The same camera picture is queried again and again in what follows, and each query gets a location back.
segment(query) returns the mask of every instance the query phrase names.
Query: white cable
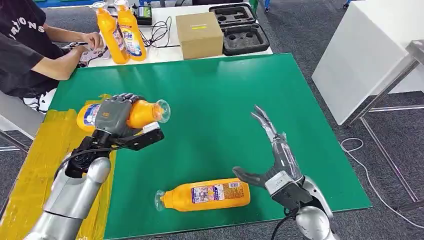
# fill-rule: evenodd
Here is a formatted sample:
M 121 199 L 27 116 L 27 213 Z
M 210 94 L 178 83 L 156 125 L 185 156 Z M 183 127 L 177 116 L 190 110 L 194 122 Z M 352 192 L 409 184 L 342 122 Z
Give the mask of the white cable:
M 358 147 L 356 147 L 356 148 L 354 148 L 354 149 L 351 149 L 351 150 L 346 150 L 346 148 L 343 146 L 343 144 L 346 142 L 346 141 L 349 141 L 349 140 L 357 140 L 357 141 L 359 141 L 360 142 L 360 145 L 358 146 Z M 351 138 L 346 138 L 345 140 L 343 140 L 343 141 L 341 141 L 341 143 L 340 143 L 340 146 L 341 146 L 341 149 L 343 150 L 343 151 L 345 151 L 347 154 L 349 154 L 349 156 L 351 157 L 351 158 L 353 158 L 353 160 L 355 160 L 358 164 L 360 164 L 364 169 L 365 169 L 365 173 L 366 173 L 366 178 L 368 179 L 368 183 L 369 183 L 369 185 L 371 186 L 371 188 L 372 188 L 372 190 L 374 190 L 374 192 L 375 192 L 375 194 L 377 194 L 377 197 L 380 199 L 380 201 L 386 206 L 386 207 L 388 207 L 388 209 L 390 209 L 390 210 L 392 210 L 395 214 L 397 214 L 397 215 L 399 215 L 401 218 L 403 218 L 405 221 L 407 221 L 408 223 L 410 223 L 410 224 L 412 224 L 412 225 L 414 225 L 415 227 L 417 227 L 417 228 L 420 228 L 420 229 L 424 229 L 424 226 L 420 226 L 420 225 L 418 225 L 418 224 L 415 224 L 415 223 L 413 223 L 411 220 L 409 220 L 408 218 L 406 218 L 405 216 L 403 216 L 402 214 L 400 214 L 399 212 L 397 212 L 396 210 L 394 210 L 392 207 L 390 207 L 383 199 L 382 199 L 382 197 L 380 196 L 380 194 L 377 192 L 377 190 L 376 190 L 376 188 L 374 187 L 374 185 L 371 183 L 371 179 L 370 179 L 370 175 L 368 174 L 368 169 L 367 169 L 367 167 L 365 167 L 360 161 L 358 161 L 352 154 L 351 154 L 351 152 L 353 152 L 353 151 L 356 151 L 356 150 L 358 150 L 358 149 L 360 149 L 360 148 L 362 148 L 363 146 L 364 146 L 364 141 L 362 141 L 361 139 L 359 139 L 359 138 L 356 138 L 356 137 L 351 137 Z

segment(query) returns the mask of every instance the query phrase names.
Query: black cable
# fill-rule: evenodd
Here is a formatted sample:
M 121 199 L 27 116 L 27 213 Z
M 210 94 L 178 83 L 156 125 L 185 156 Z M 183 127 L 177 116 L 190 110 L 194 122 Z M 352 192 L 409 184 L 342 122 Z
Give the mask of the black cable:
M 272 233 L 271 240 L 274 240 L 274 238 L 276 237 L 277 231 L 280 228 L 281 224 L 283 224 L 289 218 L 290 216 L 286 216 L 285 218 L 281 219 L 281 221 L 277 223 L 277 225 L 274 228 L 274 232 Z
M 180 45 L 168 45 L 170 43 L 171 37 L 171 26 L 172 26 L 172 17 L 167 17 L 165 21 L 158 21 L 153 26 L 138 26 L 139 28 L 151 28 L 151 37 L 147 39 L 146 36 L 140 31 L 141 38 L 143 39 L 144 46 L 146 48 L 152 46 L 154 48 L 172 48 L 172 47 L 180 47 Z M 157 46 L 154 43 L 163 39 L 166 34 L 168 34 L 168 40 L 165 45 Z
M 300 203 L 298 204 L 296 209 L 293 210 L 289 210 L 288 213 L 286 213 L 287 208 L 284 207 L 284 214 L 285 217 L 283 219 L 281 219 L 277 225 L 274 228 L 274 232 L 272 233 L 271 239 L 270 240 L 274 240 L 274 238 L 276 237 L 277 231 L 280 228 L 280 226 L 287 220 L 290 218 L 293 218 L 293 220 L 296 220 L 296 214 L 298 213 L 298 211 L 301 209 L 301 205 Z
M 127 147 L 126 145 L 122 145 L 122 146 L 116 146 L 116 147 L 109 147 L 109 148 L 97 148 L 97 149 L 88 149 L 88 150 L 83 150 L 83 151 L 80 151 L 80 152 L 78 152 L 78 153 L 75 153 L 74 155 L 71 155 L 70 157 L 68 157 L 68 158 L 66 158 L 60 165 L 59 165 L 59 167 L 57 168 L 57 170 L 56 170 L 56 172 L 54 173 L 54 176 L 53 176 L 53 180 L 55 180 L 56 179 L 56 177 L 58 176 L 58 173 L 59 173 L 59 171 L 65 166 L 65 164 L 67 163 L 67 162 L 69 162 L 69 160 L 71 160 L 71 159 L 73 159 L 73 158 L 75 158 L 75 157 L 77 157 L 77 156 L 80 156 L 80 155 L 83 155 L 83 154 L 88 154 L 88 153 L 97 153 L 97 152 L 109 152 L 109 151 L 113 151 L 113 150 L 118 150 L 118 149 L 122 149 L 122 148 L 125 148 L 125 147 Z

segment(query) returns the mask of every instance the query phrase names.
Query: robot finger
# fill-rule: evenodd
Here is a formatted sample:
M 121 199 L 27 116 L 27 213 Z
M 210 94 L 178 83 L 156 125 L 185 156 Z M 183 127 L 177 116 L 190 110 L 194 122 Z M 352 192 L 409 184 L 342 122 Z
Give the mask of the robot finger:
M 262 181 L 262 175 L 257 173 L 246 172 L 243 168 L 235 166 L 232 168 L 232 172 L 240 179 L 242 182 L 251 184 L 257 187 L 265 188 L 265 183 Z

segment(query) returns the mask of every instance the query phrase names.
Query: robotic arm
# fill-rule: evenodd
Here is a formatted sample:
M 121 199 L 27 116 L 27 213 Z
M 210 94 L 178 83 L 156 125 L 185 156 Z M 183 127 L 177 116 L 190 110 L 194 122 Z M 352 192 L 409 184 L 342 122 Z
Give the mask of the robotic arm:
M 131 108 L 140 98 L 123 93 L 103 101 L 95 131 L 60 164 L 43 212 L 25 240 L 74 240 L 111 171 L 110 152 L 138 151 L 164 138 L 157 122 L 142 129 L 127 126 Z
M 241 181 L 266 189 L 274 201 L 284 206 L 284 214 L 295 219 L 308 239 L 340 240 L 331 230 L 329 219 L 333 213 L 323 193 L 311 178 L 301 173 L 285 133 L 277 133 L 260 107 L 255 105 L 254 110 L 251 115 L 261 124 L 271 143 L 274 165 L 264 174 L 248 173 L 239 166 L 232 171 Z

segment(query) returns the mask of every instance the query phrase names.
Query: orange bottle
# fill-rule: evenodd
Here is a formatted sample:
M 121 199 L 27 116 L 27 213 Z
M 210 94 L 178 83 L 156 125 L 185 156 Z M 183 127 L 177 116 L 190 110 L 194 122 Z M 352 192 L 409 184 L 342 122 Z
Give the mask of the orange bottle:
M 130 60 L 121 33 L 117 28 L 117 21 L 107 11 L 104 1 L 97 1 L 92 4 L 92 8 L 97 15 L 97 25 L 103 39 L 109 48 L 110 55 L 116 64 L 126 64 Z
M 129 57 L 135 61 L 143 61 L 147 57 L 145 44 L 139 31 L 137 19 L 129 9 L 127 0 L 116 0 L 118 24 L 123 35 Z
M 154 204 L 158 211 L 171 208 L 180 212 L 224 209 L 249 204 L 249 185 L 238 178 L 186 183 L 170 191 L 158 190 Z
M 81 108 L 76 117 L 78 127 L 86 132 L 95 130 L 96 116 L 101 103 L 87 104 Z M 126 124 L 133 129 L 142 129 L 153 122 L 166 123 L 171 116 L 171 107 L 165 100 L 150 103 L 139 100 L 132 105 Z

